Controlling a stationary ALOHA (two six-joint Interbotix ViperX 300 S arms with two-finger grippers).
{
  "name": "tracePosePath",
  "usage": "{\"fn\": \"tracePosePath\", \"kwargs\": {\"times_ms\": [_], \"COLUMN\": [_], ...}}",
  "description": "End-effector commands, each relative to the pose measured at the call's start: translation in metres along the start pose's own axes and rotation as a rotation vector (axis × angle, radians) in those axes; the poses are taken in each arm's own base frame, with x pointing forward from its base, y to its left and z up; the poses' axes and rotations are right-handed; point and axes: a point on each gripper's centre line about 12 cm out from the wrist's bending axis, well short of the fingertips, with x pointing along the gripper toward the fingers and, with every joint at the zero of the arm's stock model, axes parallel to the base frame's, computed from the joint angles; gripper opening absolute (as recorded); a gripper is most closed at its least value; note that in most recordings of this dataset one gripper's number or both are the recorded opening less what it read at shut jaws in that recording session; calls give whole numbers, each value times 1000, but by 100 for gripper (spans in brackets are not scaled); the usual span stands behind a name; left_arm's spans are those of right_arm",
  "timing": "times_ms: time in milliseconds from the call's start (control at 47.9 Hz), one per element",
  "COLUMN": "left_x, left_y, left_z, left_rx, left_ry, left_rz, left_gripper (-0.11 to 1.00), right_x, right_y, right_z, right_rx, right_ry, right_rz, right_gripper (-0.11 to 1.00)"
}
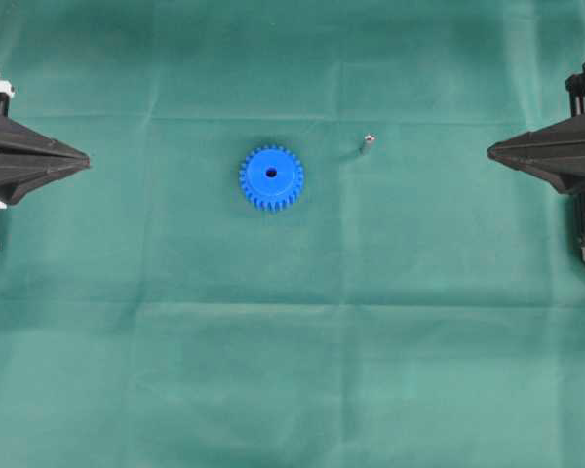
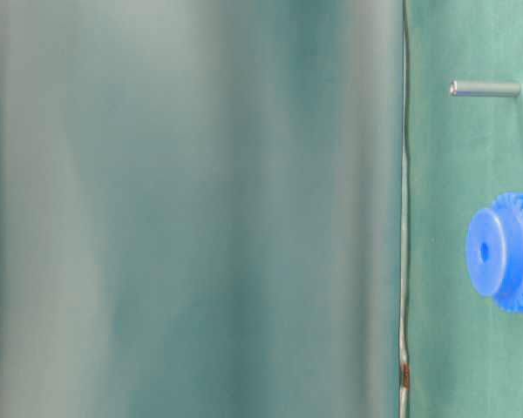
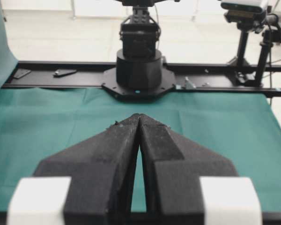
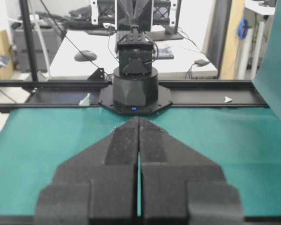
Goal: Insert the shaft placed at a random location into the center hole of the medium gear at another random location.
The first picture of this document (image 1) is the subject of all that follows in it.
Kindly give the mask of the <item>right gripper rail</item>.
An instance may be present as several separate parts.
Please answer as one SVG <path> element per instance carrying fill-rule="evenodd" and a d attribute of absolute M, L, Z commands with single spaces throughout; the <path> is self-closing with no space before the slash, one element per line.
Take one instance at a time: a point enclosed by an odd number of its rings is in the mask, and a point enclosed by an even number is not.
<path fill-rule="evenodd" d="M 559 149 L 562 146 L 585 144 L 585 63 L 581 73 L 566 79 L 565 88 L 568 92 L 571 118 L 534 132 L 499 141 L 487 150 L 487 156 L 501 165 L 543 180 L 560 194 L 574 195 L 577 237 L 581 258 L 585 264 L 585 175 L 540 169 L 524 160 L 501 155 L 506 152 L 522 155 L 531 149 Z"/>

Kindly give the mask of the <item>left gripper rail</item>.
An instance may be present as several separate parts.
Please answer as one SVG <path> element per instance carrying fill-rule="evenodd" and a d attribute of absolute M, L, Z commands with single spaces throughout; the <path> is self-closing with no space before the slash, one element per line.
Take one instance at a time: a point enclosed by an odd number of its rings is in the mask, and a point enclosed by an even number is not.
<path fill-rule="evenodd" d="M 13 85 L 0 78 L 0 150 L 20 153 L 0 154 L 0 210 L 17 204 L 31 191 L 90 167 L 84 152 L 5 117 L 14 95 Z"/>

